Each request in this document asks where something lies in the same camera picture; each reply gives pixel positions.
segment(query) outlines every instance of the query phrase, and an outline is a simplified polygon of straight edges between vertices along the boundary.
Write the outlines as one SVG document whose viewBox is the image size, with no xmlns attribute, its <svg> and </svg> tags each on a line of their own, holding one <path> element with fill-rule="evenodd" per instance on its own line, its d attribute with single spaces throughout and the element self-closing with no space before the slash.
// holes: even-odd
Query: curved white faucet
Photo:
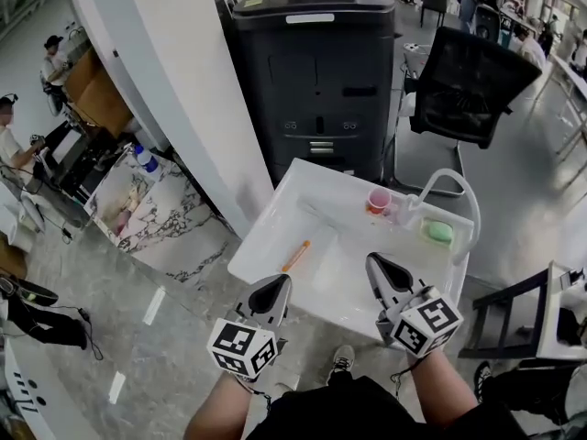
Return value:
<svg viewBox="0 0 587 440">
<path fill-rule="evenodd" d="M 473 192 L 473 189 L 470 187 L 469 183 L 465 181 L 465 178 L 463 178 L 456 171 L 450 170 L 448 168 L 438 170 L 432 176 L 430 176 L 430 179 L 428 180 L 426 187 L 418 197 L 416 197 L 413 194 L 407 195 L 405 197 L 404 203 L 402 204 L 400 210 L 397 213 L 397 221 L 399 225 L 404 226 L 412 219 L 417 208 L 424 201 L 424 199 L 426 199 L 426 196 L 432 189 L 432 186 L 434 186 L 436 181 L 438 181 L 438 178 L 440 178 L 441 176 L 449 176 L 450 178 L 458 182 L 462 187 L 463 191 L 465 192 L 465 195 L 469 199 L 469 205 L 471 206 L 473 236 L 471 237 L 471 240 L 469 240 L 469 243 L 467 243 L 463 247 L 463 249 L 457 254 L 455 254 L 455 256 L 453 257 L 453 263 L 455 265 L 458 265 L 462 262 L 463 259 L 465 259 L 467 254 L 469 254 L 469 251 L 472 250 L 472 248 L 477 244 L 477 241 L 479 240 L 479 234 L 481 233 L 481 213 L 479 212 L 479 204 L 477 203 L 477 197 L 475 197 L 475 192 Z"/>
</svg>

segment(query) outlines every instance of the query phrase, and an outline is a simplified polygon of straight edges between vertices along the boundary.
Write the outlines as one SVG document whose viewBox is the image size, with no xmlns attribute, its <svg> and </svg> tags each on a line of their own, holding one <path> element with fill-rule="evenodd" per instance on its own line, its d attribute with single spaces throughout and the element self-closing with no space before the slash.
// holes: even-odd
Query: soap bar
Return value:
<svg viewBox="0 0 587 440">
<path fill-rule="evenodd" d="M 426 231 L 430 238 L 439 243 L 450 244 L 452 242 L 452 226 L 449 224 L 430 220 Z"/>
</svg>

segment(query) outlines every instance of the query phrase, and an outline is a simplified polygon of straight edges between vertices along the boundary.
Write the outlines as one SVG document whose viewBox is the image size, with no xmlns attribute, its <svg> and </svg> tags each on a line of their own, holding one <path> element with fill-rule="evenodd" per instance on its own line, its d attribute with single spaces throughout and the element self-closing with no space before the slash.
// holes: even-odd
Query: orange pen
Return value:
<svg viewBox="0 0 587 440">
<path fill-rule="evenodd" d="M 293 254 L 293 256 L 290 257 L 290 260 L 287 261 L 287 264 L 285 264 L 285 266 L 282 267 L 282 272 L 287 272 L 289 269 L 291 269 L 295 262 L 302 257 L 302 255 L 305 253 L 305 251 L 310 248 L 310 241 L 306 240 L 302 246 L 300 246 L 298 248 L 297 251 L 295 251 L 295 254 Z"/>
</svg>

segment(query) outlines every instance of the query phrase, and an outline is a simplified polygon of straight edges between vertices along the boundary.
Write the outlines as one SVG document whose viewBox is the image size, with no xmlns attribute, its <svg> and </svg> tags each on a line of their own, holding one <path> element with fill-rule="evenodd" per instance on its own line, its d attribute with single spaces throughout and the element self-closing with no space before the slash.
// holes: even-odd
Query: marble table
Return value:
<svg viewBox="0 0 587 440">
<path fill-rule="evenodd" d="M 230 232 L 179 166 L 156 158 L 159 168 L 147 173 L 129 145 L 84 209 L 119 249 L 186 285 L 196 285 L 224 253 Z M 132 188 L 138 191 L 138 207 L 116 234 L 113 216 Z"/>
</svg>

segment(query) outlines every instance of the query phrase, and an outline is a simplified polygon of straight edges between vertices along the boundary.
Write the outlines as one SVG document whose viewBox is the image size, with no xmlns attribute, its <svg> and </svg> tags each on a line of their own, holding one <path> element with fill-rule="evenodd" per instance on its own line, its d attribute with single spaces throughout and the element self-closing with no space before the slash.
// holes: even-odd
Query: sink basin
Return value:
<svg viewBox="0 0 587 440">
<path fill-rule="evenodd" d="M 381 340 L 375 321 L 381 305 L 373 296 L 365 258 L 392 254 L 399 265 L 417 268 L 426 284 L 457 304 L 469 255 L 454 256 L 470 242 L 473 222 L 422 203 L 404 226 L 365 211 L 376 186 L 370 182 L 295 159 L 255 225 L 228 264 L 228 271 L 252 284 L 282 271 L 305 240 L 310 247 L 288 271 L 290 304 L 335 325 Z M 392 203 L 406 196 L 391 191 Z M 428 217 L 453 227 L 450 248 L 420 235 Z"/>
</svg>

